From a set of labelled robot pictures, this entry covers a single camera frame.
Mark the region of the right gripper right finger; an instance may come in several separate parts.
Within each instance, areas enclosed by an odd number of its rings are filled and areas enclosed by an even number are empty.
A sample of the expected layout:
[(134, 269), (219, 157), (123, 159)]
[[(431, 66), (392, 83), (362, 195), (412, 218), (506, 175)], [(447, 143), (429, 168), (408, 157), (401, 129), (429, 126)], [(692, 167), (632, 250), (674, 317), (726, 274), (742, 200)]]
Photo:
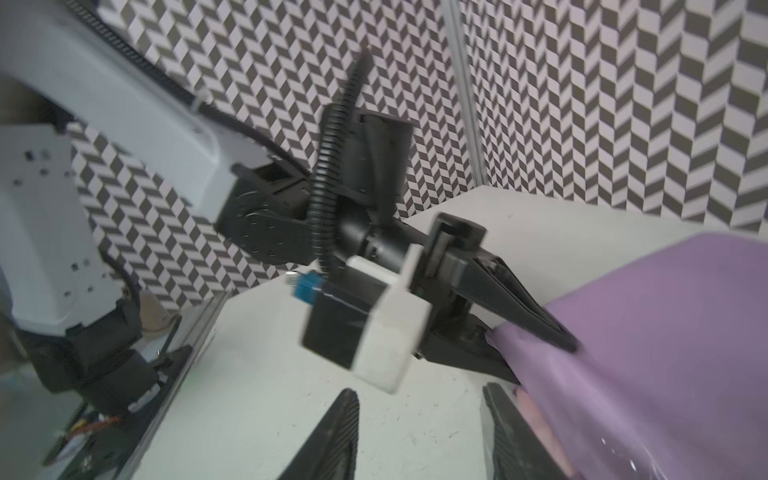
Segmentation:
[(566, 479), (503, 387), (487, 383), (482, 394), (487, 478)]

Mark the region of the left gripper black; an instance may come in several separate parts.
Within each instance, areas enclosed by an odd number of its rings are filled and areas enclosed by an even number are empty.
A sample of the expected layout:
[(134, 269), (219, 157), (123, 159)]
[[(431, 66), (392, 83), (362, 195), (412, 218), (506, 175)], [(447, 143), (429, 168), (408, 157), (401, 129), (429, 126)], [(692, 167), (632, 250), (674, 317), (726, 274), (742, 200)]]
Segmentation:
[[(579, 342), (533, 298), (501, 257), (480, 253), (486, 233), (482, 226), (442, 214), (424, 234), (396, 219), (412, 131), (403, 120), (355, 110), (340, 157), (332, 252), (338, 262), (358, 256), (399, 272), (408, 248), (423, 246), (427, 258), (419, 261), (408, 285), (431, 304), (432, 317), (451, 319), (427, 328), (416, 356), (518, 385), (517, 376), (486, 338), (491, 329), (469, 314), (471, 302), (563, 351), (576, 352)], [(451, 286), (445, 281), (445, 267), (453, 267)]]

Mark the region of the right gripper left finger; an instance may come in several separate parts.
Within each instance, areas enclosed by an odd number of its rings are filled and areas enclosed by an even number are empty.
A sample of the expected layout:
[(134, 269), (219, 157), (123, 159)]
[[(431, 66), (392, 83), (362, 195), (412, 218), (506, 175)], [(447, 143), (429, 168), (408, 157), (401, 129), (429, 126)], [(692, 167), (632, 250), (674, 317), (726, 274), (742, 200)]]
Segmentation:
[(354, 479), (359, 418), (357, 393), (342, 390), (278, 479)]

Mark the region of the pink wrapping paper sheet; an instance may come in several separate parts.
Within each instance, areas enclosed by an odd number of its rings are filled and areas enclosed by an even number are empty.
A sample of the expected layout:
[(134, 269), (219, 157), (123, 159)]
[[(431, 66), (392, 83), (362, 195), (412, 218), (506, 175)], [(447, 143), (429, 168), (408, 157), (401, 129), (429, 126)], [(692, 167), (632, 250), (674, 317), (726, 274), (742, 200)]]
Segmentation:
[(767, 247), (706, 233), (549, 306), (573, 353), (512, 324), (491, 343), (583, 479), (767, 475)]

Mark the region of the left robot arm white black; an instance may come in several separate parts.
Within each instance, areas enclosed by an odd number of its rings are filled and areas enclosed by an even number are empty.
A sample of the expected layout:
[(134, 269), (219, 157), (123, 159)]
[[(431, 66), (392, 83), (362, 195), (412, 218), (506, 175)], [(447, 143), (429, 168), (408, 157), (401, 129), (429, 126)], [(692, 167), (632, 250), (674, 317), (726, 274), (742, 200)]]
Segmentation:
[(471, 183), (447, 37), (433, 1), (5, 1), (1, 77), (44, 121), (1, 128), (1, 272), (10, 317), (44, 385), (73, 390), (121, 429), (167, 394), (132, 350), (139, 297), (107, 278), (148, 269), (155, 232), (193, 278), (176, 297), (251, 285), (261, 266), (317, 263), (304, 343), (349, 368), (383, 297), (362, 258), (425, 305), (417, 354), (512, 378), (469, 312), (487, 307), (556, 346), (572, 335), (479, 227), (412, 203)]

